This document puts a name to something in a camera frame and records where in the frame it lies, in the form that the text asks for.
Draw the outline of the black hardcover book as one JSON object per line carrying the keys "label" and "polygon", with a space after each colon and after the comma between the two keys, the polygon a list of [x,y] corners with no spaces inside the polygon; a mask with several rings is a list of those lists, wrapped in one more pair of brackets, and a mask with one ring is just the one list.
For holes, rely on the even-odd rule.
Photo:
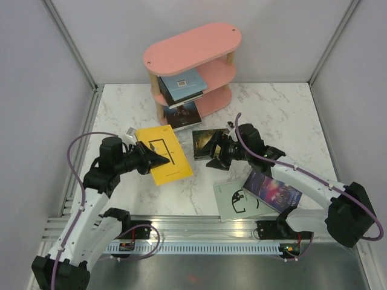
{"label": "black hardcover book", "polygon": [[187,97],[183,97],[183,98],[181,98],[179,100],[174,100],[172,98],[172,94],[167,89],[167,86],[164,84],[164,82],[162,81],[161,77],[157,77],[157,80],[158,80],[158,86],[159,86],[160,92],[163,95],[164,100],[166,101],[167,106],[170,109],[173,109],[173,108],[176,108],[178,106],[184,105],[186,103],[192,102],[192,101],[194,101],[194,100],[196,100],[198,98],[201,98],[204,95],[203,91],[199,91],[199,92],[191,94],[191,95],[189,95]]}

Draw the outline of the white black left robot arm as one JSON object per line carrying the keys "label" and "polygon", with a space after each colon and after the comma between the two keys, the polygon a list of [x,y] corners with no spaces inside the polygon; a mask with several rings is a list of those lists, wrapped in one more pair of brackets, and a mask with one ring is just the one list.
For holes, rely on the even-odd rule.
{"label": "white black left robot arm", "polygon": [[141,141],[126,144],[108,134],[99,147],[99,156],[79,180],[81,198],[56,243],[45,256],[36,256],[31,265],[40,289],[86,289],[91,271],[116,238],[127,238],[134,230],[126,210],[103,211],[120,182],[131,171],[147,175],[151,169],[169,163]]}

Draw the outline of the purple Robinson Crusoe book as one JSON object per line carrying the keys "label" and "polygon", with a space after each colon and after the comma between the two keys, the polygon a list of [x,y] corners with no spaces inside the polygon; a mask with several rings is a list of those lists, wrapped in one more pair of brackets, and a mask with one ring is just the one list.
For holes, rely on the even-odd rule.
{"label": "purple Robinson Crusoe book", "polygon": [[252,170],[242,188],[278,213],[297,207],[302,193],[292,186]]}

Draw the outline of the green yellow Alice book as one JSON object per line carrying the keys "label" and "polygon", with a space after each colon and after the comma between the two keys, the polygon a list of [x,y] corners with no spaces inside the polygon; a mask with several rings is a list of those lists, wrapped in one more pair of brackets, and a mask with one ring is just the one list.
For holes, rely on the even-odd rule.
{"label": "green yellow Alice book", "polygon": [[210,160],[209,156],[199,156],[199,151],[210,141],[215,129],[193,130],[193,158],[195,161]]}

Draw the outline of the dark Wuthering Heights book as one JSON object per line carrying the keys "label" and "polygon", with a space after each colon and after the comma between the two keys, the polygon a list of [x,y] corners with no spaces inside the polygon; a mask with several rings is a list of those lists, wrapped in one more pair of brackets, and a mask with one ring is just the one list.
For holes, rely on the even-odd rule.
{"label": "dark Wuthering Heights book", "polygon": [[167,124],[174,131],[196,126],[202,123],[197,106],[194,101],[170,109],[165,107],[164,115]]}

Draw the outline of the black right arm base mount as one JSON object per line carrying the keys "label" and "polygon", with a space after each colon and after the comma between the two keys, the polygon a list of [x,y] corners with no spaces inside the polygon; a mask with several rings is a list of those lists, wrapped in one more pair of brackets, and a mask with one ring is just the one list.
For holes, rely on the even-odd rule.
{"label": "black right arm base mount", "polygon": [[312,232],[293,231],[285,222],[278,223],[274,220],[262,220],[256,222],[258,236],[262,240],[308,240]]}

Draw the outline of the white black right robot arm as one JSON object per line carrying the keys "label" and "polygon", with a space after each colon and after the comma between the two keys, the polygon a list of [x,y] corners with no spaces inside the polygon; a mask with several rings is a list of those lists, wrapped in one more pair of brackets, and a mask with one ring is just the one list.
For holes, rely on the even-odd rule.
{"label": "white black right robot arm", "polygon": [[229,133],[215,130],[195,148],[194,157],[224,171],[232,161],[248,162],[252,170],[242,188],[279,213],[276,231],[284,238],[296,232],[328,233],[352,248],[378,223],[362,185],[345,185],[298,165],[285,152],[266,145],[252,124],[238,125]]}

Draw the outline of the light blue booklet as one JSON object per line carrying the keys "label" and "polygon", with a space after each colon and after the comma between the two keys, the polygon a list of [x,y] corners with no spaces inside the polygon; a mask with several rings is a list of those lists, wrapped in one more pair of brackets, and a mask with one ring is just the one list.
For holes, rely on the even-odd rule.
{"label": "light blue booklet", "polygon": [[207,83],[200,76],[196,68],[186,70],[180,74],[160,77],[174,101],[181,100],[208,88]]}

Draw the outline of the yellow booklet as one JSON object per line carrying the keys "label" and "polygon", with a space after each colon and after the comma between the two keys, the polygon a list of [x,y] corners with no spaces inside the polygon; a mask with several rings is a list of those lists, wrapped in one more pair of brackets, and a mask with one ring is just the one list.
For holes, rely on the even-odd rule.
{"label": "yellow booklet", "polygon": [[193,171],[171,125],[139,129],[135,136],[168,163],[151,169],[156,185],[191,177]]}

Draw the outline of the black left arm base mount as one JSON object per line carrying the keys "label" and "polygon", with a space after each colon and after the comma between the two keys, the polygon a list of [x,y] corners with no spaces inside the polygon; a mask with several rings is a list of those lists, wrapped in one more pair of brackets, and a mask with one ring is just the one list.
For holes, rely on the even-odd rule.
{"label": "black left arm base mount", "polygon": [[126,240],[149,239],[151,225],[152,222],[147,220],[131,221],[128,225],[122,227],[122,231],[117,238]]}

